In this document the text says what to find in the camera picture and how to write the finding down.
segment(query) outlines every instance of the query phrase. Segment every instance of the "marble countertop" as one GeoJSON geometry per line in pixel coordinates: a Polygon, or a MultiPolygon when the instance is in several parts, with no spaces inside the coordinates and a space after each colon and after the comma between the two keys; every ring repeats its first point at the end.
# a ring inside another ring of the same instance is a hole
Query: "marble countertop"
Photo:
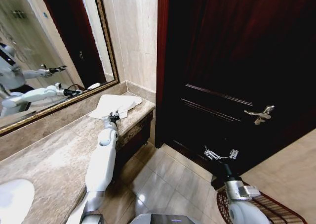
{"type": "MultiPolygon", "coordinates": [[[[155,105],[147,100],[118,121],[123,136],[155,105]]],[[[35,196],[24,224],[64,223],[85,191],[84,177],[103,124],[84,115],[0,162],[0,183],[27,179],[35,196]]]]}

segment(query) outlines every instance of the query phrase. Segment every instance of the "sink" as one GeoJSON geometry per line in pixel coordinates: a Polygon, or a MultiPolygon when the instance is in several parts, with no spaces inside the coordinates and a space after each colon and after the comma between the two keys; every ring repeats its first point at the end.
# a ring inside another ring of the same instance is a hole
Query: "sink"
{"type": "Polygon", "coordinates": [[[0,224],[20,224],[34,199],[34,186],[26,179],[0,184],[0,224]]]}

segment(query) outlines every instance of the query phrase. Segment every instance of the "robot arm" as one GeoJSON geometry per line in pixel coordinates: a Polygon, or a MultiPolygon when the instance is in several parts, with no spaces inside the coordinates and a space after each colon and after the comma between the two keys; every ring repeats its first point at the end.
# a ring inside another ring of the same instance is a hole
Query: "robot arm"
{"type": "Polygon", "coordinates": [[[28,109],[29,103],[43,100],[47,97],[77,95],[80,93],[82,93],[80,90],[74,91],[63,89],[61,88],[60,83],[56,83],[54,86],[48,86],[46,88],[30,90],[24,94],[20,92],[12,92],[11,94],[8,94],[6,90],[1,87],[0,96],[4,100],[2,101],[3,109],[0,116],[5,117],[7,115],[25,111],[28,109]]]}
{"type": "Polygon", "coordinates": [[[103,119],[105,128],[98,135],[96,149],[92,152],[85,184],[87,193],[81,203],[70,214],[66,224],[96,223],[102,220],[100,215],[88,215],[97,210],[104,201],[104,193],[113,177],[116,157],[116,141],[118,130],[115,121],[117,115],[107,116],[103,119]]]}
{"type": "Polygon", "coordinates": [[[63,65],[60,67],[47,69],[45,64],[42,64],[42,66],[44,67],[44,69],[38,69],[36,71],[34,71],[34,70],[23,71],[22,73],[23,73],[24,78],[25,79],[33,79],[36,77],[44,77],[44,78],[51,77],[54,73],[64,71],[67,67],[67,66],[63,65]]]}
{"type": "Polygon", "coordinates": [[[229,157],[221,157],[205,147],[204,154],[210,159],[218,161],[224,166],[225,188],[229,200],[229,215],[233,224],[269,224],[268,218],[255,205],[249,203],[253,197],[260,196],[259,190],[254,186],[244,185],[241,178],[234,175],[225,161],[235,160],[238,150],[232,149],[229,157]]]}

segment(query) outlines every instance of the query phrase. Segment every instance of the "floor tile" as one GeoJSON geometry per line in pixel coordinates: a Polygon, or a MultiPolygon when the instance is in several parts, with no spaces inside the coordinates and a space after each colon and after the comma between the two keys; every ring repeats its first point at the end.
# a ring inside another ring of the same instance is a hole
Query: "floor tile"
{"type": "Polygon", "coordinates": [[[151,173],[152,171],[147,166],[136,157],[132,157],[122,168],[120,179],[130,190],[137,194],[151,173]]]}
{"type": "Polygon", "coordinates": [[[211,218],[209,218],[207,215],[203,214],[202,215],[202,224],[217,224],[217,222],[213,221],[211,218]]]}
{"type": "Polygon", "coordinates": [[[216,199],[213,201],[212,211],[210,213],[211,219],[217,224],[226,224],[224,219],[222,218],[221,213],[219,212],[216,199]]]}
{"type": "Polygon", "coordinates": [[[204,169],[203,167],[199,166],[198,164],[194,163],[181,153],[177,152],[175,149],[171,148],[170,146],[164,144],[160,148],[161,151],[168,154],[172,158],[174,158],[176,161],[180,162],[182,165],[196,173],[197,175],[201,176],[203,179],[205,179],[208,182],[211,182],[213,175],[204,169]]]}
{"type": "Polygon", "coordinates": [[[210,187],[209,182],[186,168],[176,190],[203,211],[210,187]]]}
{"type": "Polygon", "coordinates": [[[160,161],[163,159],[164,156],[167,156],[167,155],[161,150],[155,148],[154,154],[146,163],[146,165],[148,166],[149,169],[154,171],[158,167],[158,164],[160,163],[160,161]]]}
{"type": "Polygon", "coordinates": [[[165,213],[185,215],[198,221],[202,218],[202,212],[177,191],[173,193],[165,213]]]}
{"type": "Polygon", "coordinates": [[[217,206],[216,195],[217,195],[216,190],[213,187],[211,187],[209,189],[205,208],[203,210],[203,213],[206,214],[210,218],[212,217],[213,207],[217,206]]]}
{"type": "Polygon", "coordinates": [[[135,197],[120,180],[110,185],[105,192],[104,203],[99,208],[107,224],[118,223],[135,197]]]}
{"type": "Polygon", "coordinates": [[[142,201],[140,201],[138,198],[135,198],[132,201],[132,203],[129,205],[123,217],[120,219],[118,223],[119,224],[130,223],[139,214],[147,213],[147,212],[148,212],[148,208],[145,206],[145,204],[142,201]]]}
{"type": "Polygon", "coordinates": [[[146,205],[150,213],[162,214],[169,203],[173,191],[174,188],[157,174],[152,173],[137,196],[146,205]]]}
{"type": "Polygon", "coordinates": [[[169,155],[163,156],[154,172],[158,174],[164,181],[176,188],[183,174],[185,166],[174,160],[169,155]]]}
{"type": "Polygon", "coordinates": [[[144,164],[146,164],[155,153],[156,148],[151,143],[142,145],[141,148],[135,153],[135,156],[144,164]]]}

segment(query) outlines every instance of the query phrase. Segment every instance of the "white towel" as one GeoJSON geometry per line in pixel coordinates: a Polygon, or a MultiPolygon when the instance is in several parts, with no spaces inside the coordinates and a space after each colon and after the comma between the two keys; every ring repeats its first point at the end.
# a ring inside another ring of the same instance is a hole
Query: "white towel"
{"type": "Polygon", "coordinates": [[[104,94],[101,96],[96,109],[89,114],[89,117],[102,119],[111,112],[115,113],[118,111],[119,118],[123,119],[127,117],[128,110],[141,102],[142,99],[137,96],[104,94]]]}

